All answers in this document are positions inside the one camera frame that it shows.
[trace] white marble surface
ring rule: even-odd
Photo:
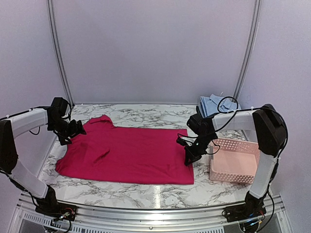
[[[115,126],[181,129],[195,113],[194,105],[77,105],[72,118],[86,123],[92,117],[108,115]],[[219,137],[245,140],[236,131],[219,132]],[[213,182],[208,178],[208,156],[194,163],[194,185],[146,185],[75,179],[59,175],[55,163],[66,153],[56,141],[39,178],[50,184],[59,200],[120,208],[187,208],[244,200],[248,185]]]

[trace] pink plastic basket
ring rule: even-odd
[[[231,183],[252,183],[259,163],[258,143],[219,138],[219,151],[210,156],[209,179]]]

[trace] black cable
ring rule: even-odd
[[[39,133],[40,133],[40,126],[39,126],[39,130],[38,130],[38,132],[37,133],[34,133],[34,132],[32,132],[31,130],[29,130],[29,132],[31,133],[31,134],[33,134],[33,135],[38,135]]]
[[[262,228],[260,228],[257,232],[260,232],[263,228],[265,228],[265,226],[268,225],[268,223],[271,221],[272,217],[273,217],[273,214],[274,214],[274,210],[275,210],[275,204],[274,204],[274,200],[270,194],[270,192],[268,192],[268,195],[269,197],[271,198],[271,201],[272,201],[272,205],[273,205],[273,210],[272,210],[272,213],[271,213],[271,216],[269,218],[269,220],[262,226]]]
[[[29,110],[24,111],[24,112],[20,112],[20,113],[15,113],[15,114],[13,114],[13,115],[9,115],[9,117],[3,117],[3,118],[1,118],[0,120],[6,120],[6,119],[8,119],[8,118],[10,118],[10,117],[15,117],[15,116],[18,116],[18,115],[27,113],[27,112],[29,112]]]
[[[183,135],[183,134],[180,134],[180,133],[178,133],[177,136],[178,136],[179,138],[181,138],[181,137],[198,138],[198,136],[196,136],[196,137],[190,137],[190,136],[186,136],[186,135]]]
[[[185,141],[185,142],[189,142],[189,143],[191,143],[191,145],[193,144],[193,142],[191,142],[191,141],[188,141],[188,140],[186,140],[186,139],[183,139],[183,138],[181,138],[183,141]]]
[[[68,233],[71,230],[71,221],[69,218],[65,218],[65,219],[67,219],[69,221],[69,227],[68,227],[67,231],[65,231],[64,233]]]
[[[207,153],[208,155],[213,155],[213,154],[216,154],[219,150],[220,150],[220,146],[215,144],[214,141],[212,140],[212,143],[218,147],[218,150],[216,152],[213,152],[213,153]]]
[[[221,104],[225,99],[233,99],[233,100],[237,103],[237,108],[236,108],[236,110],[239,109],[239,103],[238,103],[238,101],[237,101],[234,97],[232,97],[232,96],[226,96],[226,97],[222,98],[222,99],[220,100],[220,102],[218,103],[218,105],[217,105],[217,111],[218,111],[219,113],[226,113],[226,112],[221,112],[221,111],[219,110],[220,104]]]
[[[72,113],[72,106],[71,106],[71,104],[68,102],[68,105],[69,105],[69,108],[70,108],[70,113],[68,113],[68,116],[67,117],[65,117],[65,118],[62,118],[63,120],[67,120],[67,119],[69,119],[69,120],[71,120],[71,113]]]
[[[9,175],[5,171],[3,171],[1,169],[0,169],[0,173],[6,175],[7,177],[9,177]]]
[[[30,197],[31,197],[31,200],[33,200],[33,204],[35,205],[35,207],[37,208],[40,208],[40,206],[38,206],[36,203],[35,203],[35,199],[33,197],[33,195],[31,194],[31,192],[28,192],[30,194]]]
[[[265,192],[265,194],[263,196],[267,195],[267,193],[269,192],[269,188],[270,188],[270,183],[268,184],[267,191]],[[263,199],[259,202],[257,208],[253,211],[252,215],[254,213],[257,213],[258,209],[261,207],[262,204],[263,204]]]
[[[228,99],[228,98],[233,99],[233,100],[237,103],[237,108],[236,108],[234,114],[232,115],[232,117],[231,117],[220,129],[216,130],[215,133],[218,132],[218,131],[220,131],[220,130],[222,130],[224,127],[226,127],[227,124],[229,124],[229,122],[230,122],[230,121],[235,117],[235,115],[238,113],[237,110],[239,109],[239,103],[238,103],[238,101],[237,101],[234,97],[231,97],[231,96],[226,96],[226,97],[224,97],[224,98],[222,98],[222,99],[220,100],[220,102],[219,102],[218,105],[217,105],[217,111],[218,111],[219,113],[227,114],[226,112],[221,112],[221,111],[219,110],[219,107],[220,107],[220,104],[221,104],[225,99]]]

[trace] red t-shirt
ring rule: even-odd
[[[55,170],[64,176],[96,181],[143,184],[193,184],[192,165],[185,166],[185,150],[176,143],[186,129],[115,127],[103,115],[84,125]]]

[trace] white backdrop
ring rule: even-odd
[[[45,1],[2,0],[0,7],[0,118],[64,96]],[[16,139],[20,160],[38,172],[54,135],[41,129]],[[0,232],[7,232],[20,191],[0,175]]]
[[[254,0],[55,0],[76,103],[197,103],[233,95]]]
[[[294,233],[311,222],[311,1],[266,0],[256,44],[239,98],[242,107],[271,103],[289,129],[272,183],[281,193]]]

